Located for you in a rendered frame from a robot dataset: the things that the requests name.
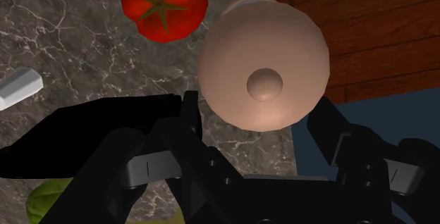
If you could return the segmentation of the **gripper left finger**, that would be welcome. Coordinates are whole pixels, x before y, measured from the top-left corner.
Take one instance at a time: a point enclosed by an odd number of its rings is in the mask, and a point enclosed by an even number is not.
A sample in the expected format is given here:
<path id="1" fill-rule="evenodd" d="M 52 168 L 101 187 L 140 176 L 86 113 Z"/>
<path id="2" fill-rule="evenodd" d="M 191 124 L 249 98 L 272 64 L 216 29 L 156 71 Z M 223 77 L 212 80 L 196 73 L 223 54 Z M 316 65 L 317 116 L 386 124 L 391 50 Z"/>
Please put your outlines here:
<path id="1" fill-rule="evenodd" d="M 243 177 L 200 139 L 198 93 L 144 135 L 111 131 L 40 224 L 124 224 L 150 182 L 165 180 L 187 224 L 245 224 Z"/>

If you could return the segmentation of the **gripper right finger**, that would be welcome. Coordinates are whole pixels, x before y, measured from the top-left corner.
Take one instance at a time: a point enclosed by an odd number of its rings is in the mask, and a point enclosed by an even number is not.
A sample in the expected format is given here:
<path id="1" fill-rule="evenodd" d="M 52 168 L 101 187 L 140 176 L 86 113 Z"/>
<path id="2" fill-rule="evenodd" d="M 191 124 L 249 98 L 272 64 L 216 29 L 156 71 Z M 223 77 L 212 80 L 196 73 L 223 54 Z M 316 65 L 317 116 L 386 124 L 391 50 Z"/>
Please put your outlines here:
<path id="1" fill-rule="evenodd" d="M 350 123 L 326 97 L 309 113 L 307 129 L 347 191 L 344 224 L 404 224 L 401 207 L 415 224 L 440 224 L 440 148 L 418 138 L 393 145 L 372 129 Z"/>

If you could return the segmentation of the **green round vegetable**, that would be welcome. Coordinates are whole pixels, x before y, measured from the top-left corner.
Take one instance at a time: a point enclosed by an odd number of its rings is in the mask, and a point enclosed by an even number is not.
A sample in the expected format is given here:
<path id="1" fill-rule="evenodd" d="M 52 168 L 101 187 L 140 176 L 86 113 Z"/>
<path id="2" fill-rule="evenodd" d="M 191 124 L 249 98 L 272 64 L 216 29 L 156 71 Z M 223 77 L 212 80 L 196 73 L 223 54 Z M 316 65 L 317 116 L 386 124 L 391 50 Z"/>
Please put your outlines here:
<path id="1" fill-rule="evenodd" d="M 32 190 L 25 203 L 30 224 L 39 224 L 71 181 L 72 178 L 50 179 Z"/>

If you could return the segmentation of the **red tomato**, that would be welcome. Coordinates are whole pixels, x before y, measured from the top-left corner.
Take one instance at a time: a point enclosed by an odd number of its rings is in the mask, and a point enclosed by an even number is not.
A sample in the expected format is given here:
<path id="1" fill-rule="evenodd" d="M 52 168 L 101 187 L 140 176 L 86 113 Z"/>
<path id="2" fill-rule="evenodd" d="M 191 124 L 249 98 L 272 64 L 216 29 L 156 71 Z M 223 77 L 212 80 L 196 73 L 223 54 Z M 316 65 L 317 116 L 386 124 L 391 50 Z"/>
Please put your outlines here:
<path id="1" fill-rule="evenodd" d="M 208 0 L 121 0 L 124 15 L 153 42 L 185 39 L 204 20 Z"/>

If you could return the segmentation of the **white rectangular block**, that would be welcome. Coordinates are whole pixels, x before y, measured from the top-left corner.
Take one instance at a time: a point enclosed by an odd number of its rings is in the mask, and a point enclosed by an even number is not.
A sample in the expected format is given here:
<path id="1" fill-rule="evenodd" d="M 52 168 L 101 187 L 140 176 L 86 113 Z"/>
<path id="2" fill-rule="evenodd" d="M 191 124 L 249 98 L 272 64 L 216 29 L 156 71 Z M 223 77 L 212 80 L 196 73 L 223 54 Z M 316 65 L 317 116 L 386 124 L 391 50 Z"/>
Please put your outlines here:
<path id="1" fill-rule="evenodd" d="M 0 111 L 38 93 L 44 87 L 35 70 L 20 67 L 0 82 Z"/>

